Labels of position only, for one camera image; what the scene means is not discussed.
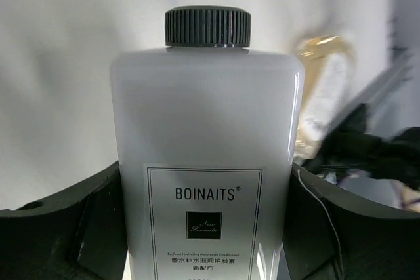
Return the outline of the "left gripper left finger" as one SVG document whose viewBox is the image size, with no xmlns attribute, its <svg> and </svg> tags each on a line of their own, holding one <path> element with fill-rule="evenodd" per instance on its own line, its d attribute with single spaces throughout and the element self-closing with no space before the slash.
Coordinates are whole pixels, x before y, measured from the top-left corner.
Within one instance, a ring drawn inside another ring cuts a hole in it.
<svg viewBox="0 0 420 280">
<path fill-rule="evenodd" d="M 127 236 L 119 165 L 1 211 L 2 279 L 122 279 Z"/>
</svg>

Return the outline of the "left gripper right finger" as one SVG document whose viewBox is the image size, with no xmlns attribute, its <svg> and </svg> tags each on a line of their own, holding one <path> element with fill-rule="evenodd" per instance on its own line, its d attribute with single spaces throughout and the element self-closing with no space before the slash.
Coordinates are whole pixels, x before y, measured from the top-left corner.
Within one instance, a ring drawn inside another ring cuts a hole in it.
<svg viewBox="0 0 420 280">
<path fill-rule="evenodd" d="M 419 214 L 293 165 L 283 248 L 291 279 L 418 279 Z"/>
</svg>

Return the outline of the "white conditioner bottle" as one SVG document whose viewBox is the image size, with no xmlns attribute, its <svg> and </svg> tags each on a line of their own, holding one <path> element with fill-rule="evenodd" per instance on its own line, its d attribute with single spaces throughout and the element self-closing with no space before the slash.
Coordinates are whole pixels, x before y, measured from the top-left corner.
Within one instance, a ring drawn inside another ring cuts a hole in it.
<svg viewBox="0 0 420 280">
<path fill-rule="evenodd" d="M 111 66 L 133 279 L 276 279 L 305 72 L 251 15 L 183 6 Z"/>
</svg>

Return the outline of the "amber soap bottle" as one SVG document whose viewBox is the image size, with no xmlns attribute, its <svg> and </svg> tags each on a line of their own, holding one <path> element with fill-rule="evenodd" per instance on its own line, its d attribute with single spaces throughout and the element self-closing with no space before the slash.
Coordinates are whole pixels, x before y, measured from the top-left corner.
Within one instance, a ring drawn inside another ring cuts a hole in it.
<svg viewBox="0 0 420 280">
<path fill-rule="evenodd" d="M 304 91 L 294 158 L 313 159 L 345 105 L 354 75 L 352 45 L 338 35 L 303 41 L 297 57 L 304 67 Z"/>
</svg>

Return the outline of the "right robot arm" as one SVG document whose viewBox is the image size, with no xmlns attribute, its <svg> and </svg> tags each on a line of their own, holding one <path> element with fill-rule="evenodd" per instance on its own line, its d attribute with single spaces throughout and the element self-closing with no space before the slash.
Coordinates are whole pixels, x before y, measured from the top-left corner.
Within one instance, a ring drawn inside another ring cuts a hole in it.
<svg viewBox="0 0 420 280">
<path fill-rule="evenodd" d="M 314 174 L 359 197 L 419 212 L 419 127 L 389 138 L 368 132 L 373 104 L 359 102 L 306 163 Z"/>
</svg>

